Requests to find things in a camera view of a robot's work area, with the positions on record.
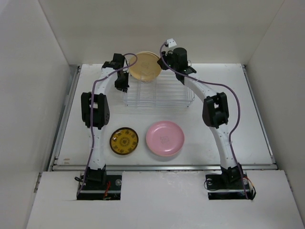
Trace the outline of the yellow plastic plate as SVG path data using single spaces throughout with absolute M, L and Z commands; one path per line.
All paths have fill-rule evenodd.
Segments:
M 153 81 L 161 73 L 157 57 L 148 53 L 137 53 L 137 62 L 129 67 L 129 73 L 140 81 Z
M 166 150 L 151 150 L 151 152 L 153 154 L 155 154 L 156 156 L 160 156 L 160 157 L 172 157 L 172 156 L 176 156 L 179 151 L 166 151 Z

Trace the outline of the pink plastic plate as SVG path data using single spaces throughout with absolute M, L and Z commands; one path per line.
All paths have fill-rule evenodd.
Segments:
M 146 133 L 146 144 L 150 150 L 180 151 L 184 141 L 183 130 L 171 121 L 154 123 Z

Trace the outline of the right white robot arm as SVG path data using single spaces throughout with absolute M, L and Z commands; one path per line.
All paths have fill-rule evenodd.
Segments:
M 238 162 L 232 144 L 232 133 L 239 125 L 241 107 L 236 93 L 227 85 L 204 81 L 199 73 L 188 64 L 187 51 L 184 48 L 174 48 L 171 51 L 164 51 L 163 44 L 160 48 L 160 60 L 158 64 L 163 70 L 171 70 L 176 78 L 183 85 L 191 89 L 203 102 L 202 119 L 210 128 L 220 156 L 221 183 L 224 187 L 231 188 L 238 181 L 243 180 L 243 171 Z M 217 92 L 210 86 L 220 86 L 229 90 L 237 103 L 237 121 L 231 131 L 228 130 L 229 106 L 227 95 L 224 92 Z

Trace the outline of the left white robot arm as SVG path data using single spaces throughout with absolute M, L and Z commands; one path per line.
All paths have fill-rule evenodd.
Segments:
M 107 94 L 113 86 L 126 92 L 128 90 L 128 73 L 126 55 L 115 53 L 111 61 L 101 67 L 100 77 L 94 81 L 90 92 L 81 94 L 81 117 L 90 133 L 90 154 L 83 175 L 82 184 L 96 189 L 105 187 L 106 160 L 104 156 L 104 132 L 110 120 Z

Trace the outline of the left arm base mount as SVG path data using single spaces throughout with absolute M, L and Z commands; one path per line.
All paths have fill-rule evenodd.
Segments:
M 77 191 L 77 200 L 120 200 L 122 175 L 107 175 L 101 182 L 86 181 Z

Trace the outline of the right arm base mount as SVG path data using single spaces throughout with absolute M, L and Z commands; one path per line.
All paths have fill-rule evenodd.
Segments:
M 204 188 L 207 190 L 209 200 L 253 200 L 256 197 L 256 189 L 250 179 L 244 174 L 241 181 L 225 184 L 220 174 L 205 175 Z

